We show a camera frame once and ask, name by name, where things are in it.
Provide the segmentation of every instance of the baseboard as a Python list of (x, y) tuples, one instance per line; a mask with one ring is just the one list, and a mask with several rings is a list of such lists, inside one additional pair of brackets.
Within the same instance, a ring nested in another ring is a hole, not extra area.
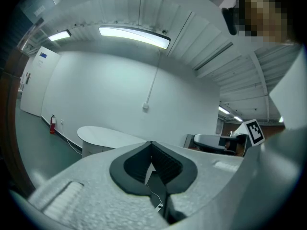
[[(43, 120), (43, 122), (44, 122), (48, 127), (50, 127), (50, 123), (49, 123), (43, 116), (41, 116), (40, 118), (41, 118), (41, 120)], [(65, 142), (67, 142), (67, 139), (66, 139), (65, 136), (63, 136), (63, 135), (62, 135), (60, 132), (58, 132), (56, 129), (54, 129), (54, 130), (55, 130), (55, 133), (56, 133), (59, 137), (61, 137), (62, 140), (64, 140)], [(76, 143), (74, 143), (74, 142), (71, 141), (71, 140), (69, 140), (69, 143), (70, 143), (74, 148), (76, 148), (78, 151), (82, 152), (82, 147), (78, 146)]]

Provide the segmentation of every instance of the fire extinguisher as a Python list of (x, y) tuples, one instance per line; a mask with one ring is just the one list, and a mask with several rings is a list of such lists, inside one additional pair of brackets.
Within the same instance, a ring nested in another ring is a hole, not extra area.
[(56, 126), (56, 117), (54, 115), (51, 116), (50, 120), (50, 134), (54, 134), (54, 127)]

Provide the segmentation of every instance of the door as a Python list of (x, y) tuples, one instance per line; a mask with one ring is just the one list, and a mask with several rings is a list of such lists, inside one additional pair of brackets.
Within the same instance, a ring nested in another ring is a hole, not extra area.
[(46, 88), (59, 57), (49, 49), (44, 47), (39, 49), (24, 84), (20, 103), (22, 110), (41, 116)]

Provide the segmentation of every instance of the white device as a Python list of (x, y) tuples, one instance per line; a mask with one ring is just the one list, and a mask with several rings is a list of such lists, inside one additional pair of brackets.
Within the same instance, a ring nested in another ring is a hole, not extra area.
[(158, 206), (155, 208), (155, 211), (159, 212), (162, 207), (163, 207), (163, 204), (161, 204), (161, 203), (158, 204)]

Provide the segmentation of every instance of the white wall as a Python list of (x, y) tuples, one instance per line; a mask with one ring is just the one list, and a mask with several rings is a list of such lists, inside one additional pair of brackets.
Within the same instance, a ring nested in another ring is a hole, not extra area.
[(213, 135), (219, 87), (211, 80), (197, 79), (188, 67), (162, 56), (149, 109), (144, 112), (142, 104), (159, 57), (152, 50), (148, 54), (140, 48), (130, 50), (139, 50), (140, 59), (151, 65), (108, 54), (61, 52), (45, 94), (42, 116), (49, 120), (54, 114), (59, 132), (63, 119), (65, 135), (79, 146), (82, 141), (77, 130), (82, 126), (106, 127), (179, 146), (186, 134)]

